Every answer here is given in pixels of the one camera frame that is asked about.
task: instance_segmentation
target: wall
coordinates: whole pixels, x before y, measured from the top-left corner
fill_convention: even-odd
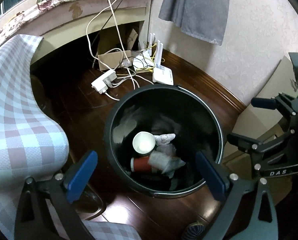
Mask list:
[[[150,32],[164,48],[204,70],[248,105],[279,61],[298,51],[298,15],[287,0],[230,0],[222,46],[183,34],[158,18],[163,0],[153,0]]]

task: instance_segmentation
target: chair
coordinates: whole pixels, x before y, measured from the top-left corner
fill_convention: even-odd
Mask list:
[[[0,47],[0,235],[9,240],[14,239],[16,212],[26,178],[50,179],[68,158],[64,131],[38,107],[31,89],[30,61],[41,40],[19,34]],[[54,220],[58,233],[65,238],[59,222]],[[83,223],[97,240],[140,239],[128,225]]]

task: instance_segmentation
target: trash can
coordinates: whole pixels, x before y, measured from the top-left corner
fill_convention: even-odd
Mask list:
[[[138,157],[132,140],[140,131],[176,134],[172,144],[186,164],[172,179],[131,172],[130,160]],[[208,105],[180,86],[162,84],[141,87],[117,102],[106,120],[104,142],[121,179],[133,190],[159,198],[179,198],[200,189],[205,181],[196,170],[196,152],[203,150],[220,163],[224,147],[221,127]]]

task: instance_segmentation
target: paper cup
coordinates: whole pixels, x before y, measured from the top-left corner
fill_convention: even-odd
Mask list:
[[[156,145],[154,136],[149,132],[139,132],[132,140],[134,150],[140,155],[151,152]]]
[[[143,173],[157,173],[157,169],[148,164],[149,156],[131,159],[131,171]]]

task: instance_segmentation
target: hanging towel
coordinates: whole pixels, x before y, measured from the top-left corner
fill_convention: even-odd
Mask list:
[[[183,33],[221,45],[229,0],[163,0],[159,18],[174,22]]]

